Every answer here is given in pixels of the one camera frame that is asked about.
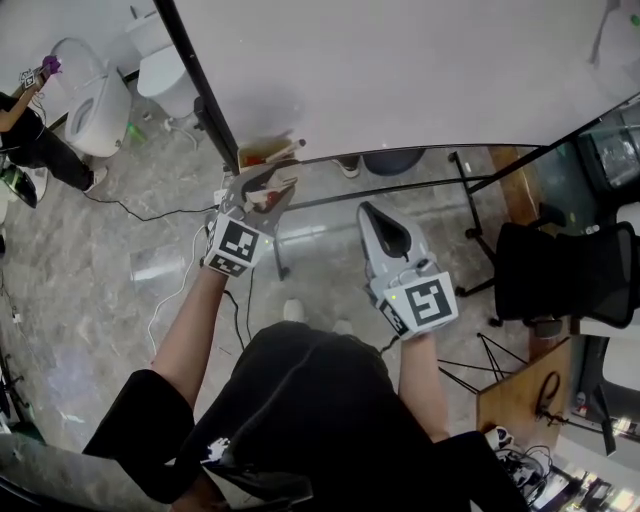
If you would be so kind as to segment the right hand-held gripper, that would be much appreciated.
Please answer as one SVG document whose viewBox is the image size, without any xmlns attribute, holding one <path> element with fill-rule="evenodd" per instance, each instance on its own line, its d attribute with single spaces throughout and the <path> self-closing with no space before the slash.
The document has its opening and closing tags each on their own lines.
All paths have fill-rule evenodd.
<svg viewBox="0 0 640 512">
<path fill-rule="evenodd" d="M 429 260 L 418 223 L 388 202 L 357 209 L 365 275 L 375 308 L 400 340 L 432 332 L 459 316 L 451 277 Z M 401 270 L 401 261 L 414 261 Z"/>
</svg>

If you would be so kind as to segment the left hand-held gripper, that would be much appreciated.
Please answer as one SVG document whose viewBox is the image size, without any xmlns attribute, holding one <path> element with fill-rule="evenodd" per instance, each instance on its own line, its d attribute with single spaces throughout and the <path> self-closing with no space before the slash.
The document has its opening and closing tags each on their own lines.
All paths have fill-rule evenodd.
<svg viewBox="0 0 640 512">
<path fill-rule="evenodd" d="M 228 277 L 239 277 L 254 268 L 274 248 L 274 233 L 295 194 L 296 177 L 282 169 L 287 162 L 244 168 L 229 187 L 231 197 L 220 201 L 218 212 L 205 224 L 207 246 L 201 265 Z M 247 193 L 279 188 L 279 202 L 264 196 L 254 203 Z"/>
</svg>

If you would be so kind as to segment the person's left forearm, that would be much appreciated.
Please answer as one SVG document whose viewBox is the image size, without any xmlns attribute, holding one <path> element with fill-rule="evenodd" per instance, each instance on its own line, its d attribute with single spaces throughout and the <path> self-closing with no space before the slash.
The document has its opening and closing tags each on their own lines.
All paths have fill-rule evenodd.
<svg viewBox="0 0 640 512">
<path fill-rule="evenodd" d="M 151 364 L 191 410 L 206 373 L 216 320 L 228 277 L 203 267 L 198 271 L 177 316 Z"/>
</svg>

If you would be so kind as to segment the person's right forearm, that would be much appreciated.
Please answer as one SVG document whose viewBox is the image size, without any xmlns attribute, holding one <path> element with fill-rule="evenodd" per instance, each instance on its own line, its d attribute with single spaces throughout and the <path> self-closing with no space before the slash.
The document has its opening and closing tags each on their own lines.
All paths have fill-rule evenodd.
<svg viewBox="0 0 640 512">
<path fill-rule="evenodd" d="M 432 333 L 402 342 L 398 395 L 432 442 L 450 438 L 448 403 Z"/>
</svg>

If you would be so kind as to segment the white plastic tube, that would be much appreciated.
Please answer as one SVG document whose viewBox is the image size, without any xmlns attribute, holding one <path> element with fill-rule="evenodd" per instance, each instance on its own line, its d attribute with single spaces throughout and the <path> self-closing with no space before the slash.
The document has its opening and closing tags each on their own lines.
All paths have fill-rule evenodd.
<svg viewBox="0 0 640 512">
<path fill-rule="evenodd" d="M 276 162 L 278 160 L 281 160 L 281 159 L 284 159 L 284 158 L 289 157 L 291 155 L 294 155 L 296 151 L 298 151 L 299 149 L 302 149 L 305 145 L 306 145 L 306 140 L 305 139 L 298 139 L 298 140 L 290 143 L 286 147 L 284 147 L 284 148 L 276 151 L 275 153 L 269 155 L 268 157 L 266 157 L 264 162 L 265 163 Z"/>
</svg>

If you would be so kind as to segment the dark blue stool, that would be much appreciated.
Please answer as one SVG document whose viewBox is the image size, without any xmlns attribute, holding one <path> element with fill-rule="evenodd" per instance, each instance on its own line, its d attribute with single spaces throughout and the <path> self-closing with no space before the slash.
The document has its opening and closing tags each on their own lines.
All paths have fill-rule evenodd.
<svg viewBox="0 0 640 512">
<path fill-rule="evenodd" d="M 423 157 L 424 148 L 389 150 L 364 154 L 362 159 L 369 172 L 377 176 L 400 175 L 414 167 Z"/>
</svg>

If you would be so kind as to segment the brown wooden bench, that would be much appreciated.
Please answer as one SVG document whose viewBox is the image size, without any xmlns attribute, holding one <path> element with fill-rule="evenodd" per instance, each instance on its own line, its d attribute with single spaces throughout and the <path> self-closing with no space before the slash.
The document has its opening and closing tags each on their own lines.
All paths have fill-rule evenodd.
<svg viewBox="0 0 640 512">
<path fill-rule="evenodd" d="M 509 164 L 530 152 L 527 148 L 513 146 L 493 146 L 489 155 L 495 171 L 502 170 Z M 539 204 L 543 201 L 538 184 L 537 170 L 532 163 L 525 164 L 509 176 L 499 181 L 509 218 L 512 222 L 525 225 L 539 217 Z"/>
</svg>

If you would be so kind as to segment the black tripod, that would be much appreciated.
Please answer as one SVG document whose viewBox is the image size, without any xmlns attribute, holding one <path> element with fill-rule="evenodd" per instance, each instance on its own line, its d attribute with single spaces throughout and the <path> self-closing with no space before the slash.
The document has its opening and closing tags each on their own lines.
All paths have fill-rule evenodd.
<svg viewBox="0 0 640 512">
<path fill-rule="evenodd" d="M 529 363 L 525 357 L 482 332 L 476 333 L 475 346 L 479 350 L 480 362 L 437 359 L 440 373 L 472 395 L 478 395 L 482 388 L 466 379 L 462 371 L 487 374 L 491 377 L 490 384 L 499 384 Z"/>
</svg>

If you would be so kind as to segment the small white toilet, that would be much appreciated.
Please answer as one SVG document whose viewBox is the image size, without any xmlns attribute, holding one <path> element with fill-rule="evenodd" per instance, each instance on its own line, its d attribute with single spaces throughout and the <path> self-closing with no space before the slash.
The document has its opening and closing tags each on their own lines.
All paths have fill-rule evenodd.
<svg viewBox="0 0 640 512">
<path fill-rule="evenodd" d="M 138 93 L 157 103 L 168 117 L 189 116 L 198 92 L 160 15 L 154 11 L 136 19 L 126 33 L 141 55 Z"/>
</svg>

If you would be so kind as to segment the black office chair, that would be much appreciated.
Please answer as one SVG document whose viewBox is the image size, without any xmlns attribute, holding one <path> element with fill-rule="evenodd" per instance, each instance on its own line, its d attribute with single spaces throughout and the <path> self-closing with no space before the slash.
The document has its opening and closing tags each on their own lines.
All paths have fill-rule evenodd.
<svg viewBox="0 0 640 512">
<path fill-rule="evenodd" d="M 520 321 L 553 337 L 565 317 L 623 329 L 640 308 L 640 237 L 631 223 L 552 235 L 537 223 L 502 226 L 494 252 L 493 327 Z"/>
</svg>

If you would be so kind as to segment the large white toilet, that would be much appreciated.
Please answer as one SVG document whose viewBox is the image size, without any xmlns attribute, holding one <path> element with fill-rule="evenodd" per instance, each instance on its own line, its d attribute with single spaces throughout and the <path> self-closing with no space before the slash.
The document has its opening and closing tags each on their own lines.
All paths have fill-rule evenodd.
<svg viewBox="0 0 640 512">
<path fill-rule="evenodd" d="M 69 100 L 66 141 L 94 157 L 113 156 L 124 140 L 132 104 L 117 67 L 78 38 L 60 40 L 51 53 L 60 64 L 55 78 Z"/>
</svg>

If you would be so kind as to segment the brown wooden table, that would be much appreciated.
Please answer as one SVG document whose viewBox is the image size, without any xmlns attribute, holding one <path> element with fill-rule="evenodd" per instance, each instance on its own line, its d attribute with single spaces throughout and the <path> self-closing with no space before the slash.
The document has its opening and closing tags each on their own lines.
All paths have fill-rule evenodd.
<svg viewBox="0 0 640 512">
<path fill-rule="evenodd" d="M 547 353 L 505 379 L 481 390 L 476 396 L 476 429 L 486 432 L 495 426 L 506 428 L 522 448 L 556 446 L 560 425 L 536 416 L 536 403 L 545 379 L 559 374 L 558 391 L 549 412 L 561 415 L 568 404 L 571 341 L 565 338 Z"/>
</svg>

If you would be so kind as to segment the person's black clothing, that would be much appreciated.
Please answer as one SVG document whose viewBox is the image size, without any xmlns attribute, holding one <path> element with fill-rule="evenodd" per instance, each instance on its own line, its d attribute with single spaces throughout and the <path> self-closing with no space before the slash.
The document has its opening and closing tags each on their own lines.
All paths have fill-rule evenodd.
<svg viewBox="0 0 640 512">
<path fill-rule="evenodd" d="M 528 512 L 483 435 L 431 441 L 373 348 L 293 322 L 254 337 L 200 419 L 134 372 L 85 453 L 162 503 L 206 470 L 295 512 Z"/>
</svg>

